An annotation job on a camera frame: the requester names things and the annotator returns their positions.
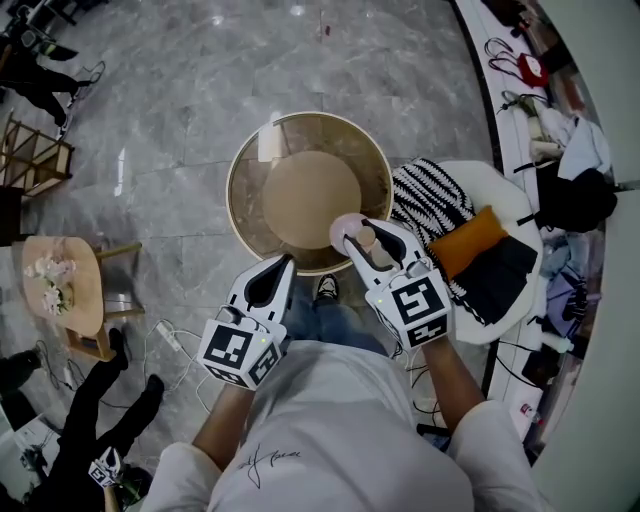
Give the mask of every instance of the jeans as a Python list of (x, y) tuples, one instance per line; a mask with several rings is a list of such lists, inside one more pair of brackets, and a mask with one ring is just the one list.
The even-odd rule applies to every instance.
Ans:
[(299, 283), (294, 283), (291, 309), (283, 324), (289, 342), (318, 340), (389, 357), (382, 344), (365, 329), (358, 313), (331, 297), (321, 296), (314, 301), (311, 289)]

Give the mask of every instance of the white chair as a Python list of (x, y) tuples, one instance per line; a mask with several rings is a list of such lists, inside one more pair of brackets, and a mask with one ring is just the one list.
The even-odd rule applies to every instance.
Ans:
[(462, 306), (454, 306), (457, 339), (475, 345), (490, 343), (522, 320), (533, 306), (542, 260), (540, 232), (533, 221), (518, 226), (518, 219), (532, 213), (529, 199), (490, 165), (476, 161), (448, 161), (438, 165), (469, 195), (476, 212), (491, 206), (503, 229), (538, 253), (527, 284), (498, 322), (482, 325)]

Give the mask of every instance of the white cube with marker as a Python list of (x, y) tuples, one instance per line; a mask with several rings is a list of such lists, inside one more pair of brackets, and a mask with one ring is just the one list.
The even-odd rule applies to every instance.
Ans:
[(365, 299), (407, 351), (452, 329), (451, 303), (438, 270), (416, 277), (398, 273), (371, 288)]
[(197, 361), (217, 379), (255, 390), (282, 358), (279, 340), (285, 335), (283, 326), (262, 319), (208, 320)]

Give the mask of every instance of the black signature print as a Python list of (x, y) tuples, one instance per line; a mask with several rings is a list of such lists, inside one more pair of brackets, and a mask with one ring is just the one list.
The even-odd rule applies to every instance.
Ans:
[(273, 467), (274, 462), (285, 459), (288, 457), (300, 457), (300, 452), (289, 452), (283, 453), (280, 450), (276, 450), (275, 452), (267, 453), (266, 455), (260, 456), (260, 445), (256, 448), (256, 451), (253, 455), (249, 456), (249, 460), (247, 462), (243, 462), (238, 466), (238, 469), (248, 467), (247, 476), (249, 480), (251, 480), (255, 486), (260, 489), (260, 473), (258, 472), (258, 464), (263, 460), (268, 460), (268, 463)]

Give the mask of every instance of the white flowers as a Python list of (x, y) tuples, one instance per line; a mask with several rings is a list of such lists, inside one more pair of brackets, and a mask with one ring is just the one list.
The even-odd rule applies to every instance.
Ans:
[(73, 306), (73, 291), (68, 284), (58, 288), (51, 281), (47, 281), (47, 289), (42, 298), (42, 306), (51, 315), (60, 316)]
[(49, 314), (59, 316), (73, 306), (73, 290), (69, 281), (75, 270), (75, 261), (57, 260), (47, 253), (25, 268), (24, 275), (45, 281), (42, 306)]
[(42, 258), (38, 258), (33, 265), (25, 268), (24, 275), (53, 282), (67, 282), (75, 270), (75, 261), (54, 260), (51, 253), (47, 253)]

